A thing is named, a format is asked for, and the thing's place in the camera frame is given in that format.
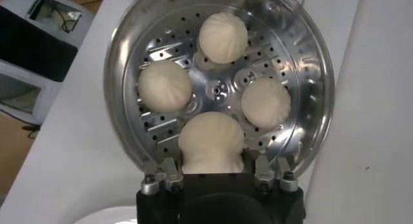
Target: metal clamp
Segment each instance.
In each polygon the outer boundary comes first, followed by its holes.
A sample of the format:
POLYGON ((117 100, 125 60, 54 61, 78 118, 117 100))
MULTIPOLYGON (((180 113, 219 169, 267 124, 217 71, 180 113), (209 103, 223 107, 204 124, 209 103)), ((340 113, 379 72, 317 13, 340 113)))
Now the metal clamp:
POLYGON ((295 192, 298 190, 298 180, 294 177, 290 166, 285 158, 277 158, 277 167, 279 171, 279 187, 286 192, 295 192))
POLYGON ((256 159, 255 185, 263 192, 269 192, 274 185, 275 174, 269 168, 269 162, 266 156, 258 156, 256 159))
POLYGON ((161 164, 165 172, 165 189, 169 192, 178 193, 183 187, 183 176, 175 166, 173 158, 165 158, 161 164))
POLYGON ((154 195, 159 192, 161 179, 157 177, 157 164, 155 161, 147 161, 144 167, 145 178, 141 182, 141 192, 144 195, 154 195))

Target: wooden floor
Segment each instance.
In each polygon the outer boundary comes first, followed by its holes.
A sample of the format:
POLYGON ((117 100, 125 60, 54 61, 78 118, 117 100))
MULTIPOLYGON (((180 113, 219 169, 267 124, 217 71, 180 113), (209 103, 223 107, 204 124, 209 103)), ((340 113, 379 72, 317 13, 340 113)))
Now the wooden floor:
MULTIPOLYGON (((102 0, 72 0, 96 13, 102 0)), ((22 130, 24 123, 0 114, 0 206, 27 156, 33 139, 22 130)))

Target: perforated steamer plate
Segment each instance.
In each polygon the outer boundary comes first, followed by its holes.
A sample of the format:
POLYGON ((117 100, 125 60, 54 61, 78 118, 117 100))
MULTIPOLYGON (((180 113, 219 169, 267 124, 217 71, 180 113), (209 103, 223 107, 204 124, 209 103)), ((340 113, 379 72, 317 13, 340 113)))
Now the perforated steamer plate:
POLYGON ((242 126, 246 147, 265 152, 271 164, 286 157, 300 175, 321 147, 334 103, 327 48, 295 0, 135 0, 112 36, 104 86, 113 124, 140 168, 148 159, 179 159, 177 138, 185 123, 220 111, 242 126), (232 12, 248 29, 246 55, 223 66, 208 60, 197 43, 203 21, 218 12, 232 12), (137 93, 140 71, 161 59, 177 62, 192 79, 192 98, 180 112, 151 112, 137 93), (256 128, 240 109, 245 87, 261 77, 280 81, 292 100, 288 119, 274 130, 256 128))

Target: bolt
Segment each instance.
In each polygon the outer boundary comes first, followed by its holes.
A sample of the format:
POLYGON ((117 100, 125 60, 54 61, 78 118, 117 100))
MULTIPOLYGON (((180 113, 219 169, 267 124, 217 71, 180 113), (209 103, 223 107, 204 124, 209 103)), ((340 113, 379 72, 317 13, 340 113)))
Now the bolt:
POLYGON ((153 174, 147 174, 145 176, 145 183, 151 183, 155 181, 155 176, 153 174))
POLYGON ((295 178, 294 178, 294 173, 291 172, 291 171, 286 171, 286 172, 284 172, 283 178, 284 178, 285 180, 289 180, 289 181, 295 180, 295 178))
POLYGON ((270 187, 263 183, 259 186, 259 191, 261 191, 263 194, 268 194, 270 192, 270 187))
POLYGON ((170 189, 170 191, 171 191, 173 194, 178 194, 178 193, 181 191, 181 188, 180 188, 179 186, 173 186, 173 187, 170 189))

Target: white bun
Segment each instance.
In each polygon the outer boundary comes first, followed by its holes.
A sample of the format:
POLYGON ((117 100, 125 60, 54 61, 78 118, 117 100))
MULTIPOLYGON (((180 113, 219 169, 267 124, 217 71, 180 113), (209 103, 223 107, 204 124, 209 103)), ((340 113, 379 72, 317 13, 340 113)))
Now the white bun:
POLYGON ((230 13, 218 13, 203 23, 199 45, 213 62, 226 64, 245 54, 248 32, 244 22, 230 13))
POLYGON ((192 94, 188 73, 169 60, 150 63, 142 70, 137 82, 143 103, 155 112, 178 111, 192 94))
POLYGON ((220 112, 205 112, 182 129, 179 147, 185 174, 236 173, 243 169, 244 132, 238 122, 220 112))
POLYGON ((245 117, 259 128, 274 128, 290 113, 291 99, 284 86, 274 79, 263 78, 252 82, 241 98, 245 117))

